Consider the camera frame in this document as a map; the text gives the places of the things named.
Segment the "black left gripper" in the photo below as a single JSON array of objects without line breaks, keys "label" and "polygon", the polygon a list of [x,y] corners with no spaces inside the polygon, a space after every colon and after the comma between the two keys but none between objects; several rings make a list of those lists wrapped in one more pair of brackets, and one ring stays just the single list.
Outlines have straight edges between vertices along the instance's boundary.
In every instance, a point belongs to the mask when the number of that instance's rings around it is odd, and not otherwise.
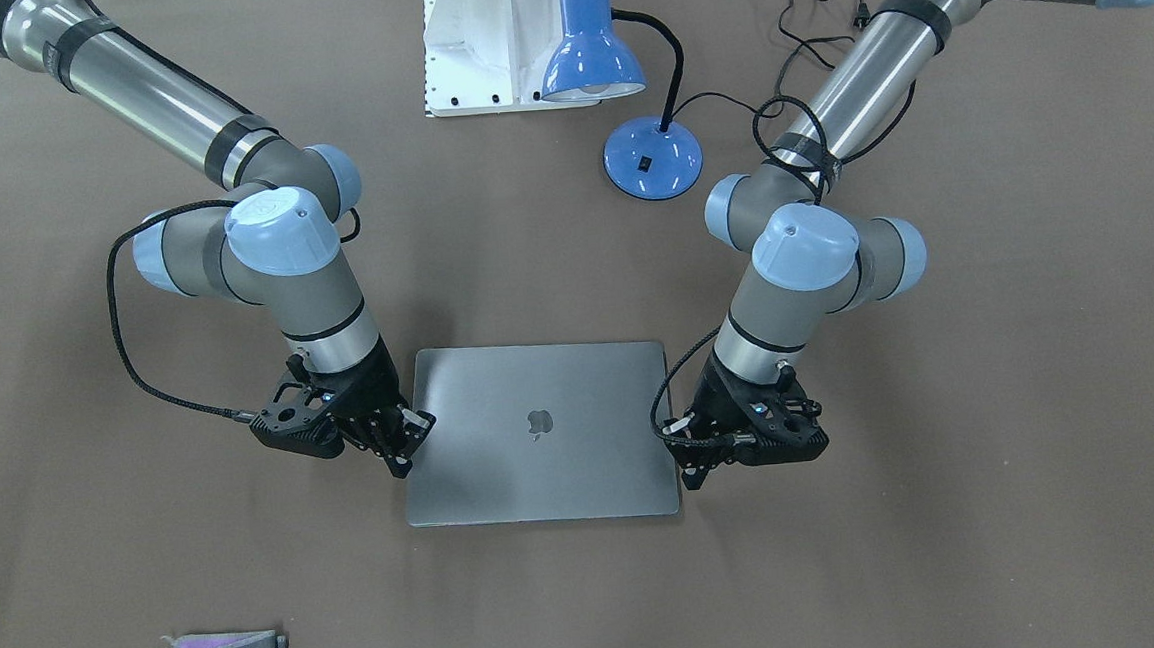
[{"label": "black left gripper", "polygon": [[684,490],[700,489],[711,470],[732,462],[748,402],[796,389],[794,366],[778,363],[775,376],[775,382],[754,383],[730,372],[713,354],[709,357],[688,409],[691,421],[683,430],[685,439],[706,445],[679,446],[679,477]]}]

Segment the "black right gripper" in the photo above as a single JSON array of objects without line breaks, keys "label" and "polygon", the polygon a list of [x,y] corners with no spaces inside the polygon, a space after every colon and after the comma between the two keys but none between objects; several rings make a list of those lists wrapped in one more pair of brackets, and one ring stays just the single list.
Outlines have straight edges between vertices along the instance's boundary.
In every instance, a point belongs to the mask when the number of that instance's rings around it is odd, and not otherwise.
[{"label": "black right gripper", "polygon": [[412,457],[437,423],[428,410],[412,410],[400,393],[394,359],[380,339],[355,366],[315,372],[302,354],[287,359],[286,382],[314,385],[331,394],[328,404],[345,446],[369,450],[395,479],[407,479]]}]

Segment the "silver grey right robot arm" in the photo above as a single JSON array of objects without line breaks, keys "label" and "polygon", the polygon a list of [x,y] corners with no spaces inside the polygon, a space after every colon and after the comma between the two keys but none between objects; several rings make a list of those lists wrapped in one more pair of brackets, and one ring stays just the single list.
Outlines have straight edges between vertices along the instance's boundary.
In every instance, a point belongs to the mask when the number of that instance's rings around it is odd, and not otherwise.
[{"label": "silver grey right robot arm", "polygon": [[[269,449],[320,459],[354,447],[404,479],[436,419],[415,410],[335,226],[362,196],[337,146],[298,148],[275,125],[125,31],[91,0],[0,0],[0,58],[95,101],[201,169],[222,197],[151,214],[111,244],[106,296],[117,355],[141,391],[249,427]],[[288,347],[257,410],[188,401],[140,376],[123,345],[118,256],[155,289],[265,308]]]}]

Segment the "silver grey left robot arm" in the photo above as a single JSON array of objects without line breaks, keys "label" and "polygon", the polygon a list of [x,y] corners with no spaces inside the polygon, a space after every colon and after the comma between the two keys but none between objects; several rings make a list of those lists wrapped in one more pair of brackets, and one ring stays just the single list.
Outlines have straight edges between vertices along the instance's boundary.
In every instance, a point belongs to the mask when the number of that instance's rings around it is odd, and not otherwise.
[{"label": "silver grey left robot arm", "polygon": [[[884,0],[801,118],[763,143],[752,175],[717,183],[704,206],[713,238],[750,259],[725,319],[703,339],[710,354],[682,419],[652,429],[688,490],[721,465],[811,461],[829,446],[820,405],[797,380],[799,357],[820,321],[911,289],[928,248],[899,218],[853,219],[825,197],[844,166],[911,93],[954,28],[992,0]],[[1022,0],[1147,7],[1154,0]]]}]

